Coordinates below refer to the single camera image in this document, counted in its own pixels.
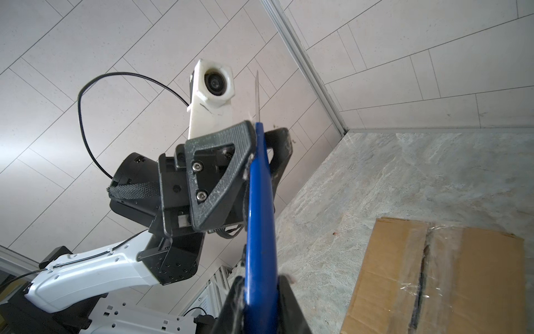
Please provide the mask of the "blue utility knife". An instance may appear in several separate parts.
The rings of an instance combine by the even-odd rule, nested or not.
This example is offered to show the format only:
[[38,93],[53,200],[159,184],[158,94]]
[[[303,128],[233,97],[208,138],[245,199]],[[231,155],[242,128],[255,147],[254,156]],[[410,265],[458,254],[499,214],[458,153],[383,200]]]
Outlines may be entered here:
[[276,333],[278,321],[278,270],[271,174],[264,126],[259,121],[259,75],[254,81],[256,149],[250,166],[248,238],[245,279],[245,333]]

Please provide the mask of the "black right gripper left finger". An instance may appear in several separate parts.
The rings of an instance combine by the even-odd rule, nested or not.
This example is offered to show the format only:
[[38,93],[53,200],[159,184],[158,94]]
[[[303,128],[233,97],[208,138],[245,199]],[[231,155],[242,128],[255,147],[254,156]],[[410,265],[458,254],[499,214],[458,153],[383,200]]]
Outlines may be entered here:
[[228,296],[216,319],[211,334],[242,334],[245,309],[245,278],[238,276],[232,283]]

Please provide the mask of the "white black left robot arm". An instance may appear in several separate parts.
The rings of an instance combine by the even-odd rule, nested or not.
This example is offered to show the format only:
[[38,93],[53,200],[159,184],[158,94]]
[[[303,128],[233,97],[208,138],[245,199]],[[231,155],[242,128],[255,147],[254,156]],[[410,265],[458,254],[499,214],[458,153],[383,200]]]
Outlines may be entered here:
[[277,270],[274,196],[292,152],[287,129],[244,121],[187,140],[173,157],[130,154],[108,194],[114,212],[145,230],[84,253],[58,247],[1,302],[1,316],[16,333],[184,332],[182,320],[136,312],[110,293],[188,280],[209,233],[246,229],[246,275],[208,331],[285,332],[289,284]]

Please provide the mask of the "brown cardboard express box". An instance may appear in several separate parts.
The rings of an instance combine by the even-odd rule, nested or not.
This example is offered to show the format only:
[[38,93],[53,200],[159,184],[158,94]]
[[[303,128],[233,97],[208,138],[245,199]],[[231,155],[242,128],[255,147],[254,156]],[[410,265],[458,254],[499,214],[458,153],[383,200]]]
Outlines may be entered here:
[[342,333],[525,333],[522,238],[382,217]]

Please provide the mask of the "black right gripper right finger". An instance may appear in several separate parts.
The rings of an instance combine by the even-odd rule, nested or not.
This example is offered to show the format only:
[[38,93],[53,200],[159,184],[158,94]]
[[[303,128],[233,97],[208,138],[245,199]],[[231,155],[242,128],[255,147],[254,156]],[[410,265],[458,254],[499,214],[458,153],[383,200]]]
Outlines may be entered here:
[[289,279],[278,279],[278,329],[281,334],[311,334],[312,331],[291,289]]

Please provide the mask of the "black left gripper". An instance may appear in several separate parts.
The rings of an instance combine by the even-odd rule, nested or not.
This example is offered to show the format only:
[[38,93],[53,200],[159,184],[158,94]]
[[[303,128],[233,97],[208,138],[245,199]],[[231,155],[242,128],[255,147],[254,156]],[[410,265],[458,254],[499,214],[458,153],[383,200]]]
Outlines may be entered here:
[[[274,200],[278,185],[293,154],[287,128],[264,134],[266,195]],[[246,169],[256,148],[251,122],[179,144],[173,158],[159,160],[161,208],[165,228],[181,232],[179,217],[187,215],[195,232],[236,237],[246,226]]]

